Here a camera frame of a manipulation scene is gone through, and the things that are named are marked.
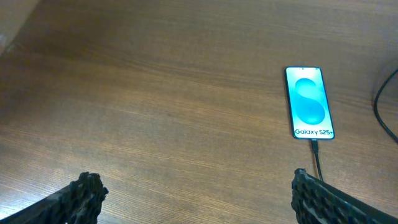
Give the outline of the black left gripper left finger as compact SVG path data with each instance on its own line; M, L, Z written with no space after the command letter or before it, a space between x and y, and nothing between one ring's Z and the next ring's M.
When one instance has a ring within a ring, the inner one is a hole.
M1 220L2 224L96 224L108 194L100 175L82 172L76 181Z

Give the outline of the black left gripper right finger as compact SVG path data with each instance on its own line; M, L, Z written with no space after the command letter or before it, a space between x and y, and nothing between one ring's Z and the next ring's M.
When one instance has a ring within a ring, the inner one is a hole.
M397 218L297 169L292 181L291 206L297 222L344 224L397 224Z

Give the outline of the blue Galaxy smartphone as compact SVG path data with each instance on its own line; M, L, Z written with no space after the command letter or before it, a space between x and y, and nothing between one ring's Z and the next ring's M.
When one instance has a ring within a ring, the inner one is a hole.
M335 130L321 68L287 67L285 84L293 137L334 139Z

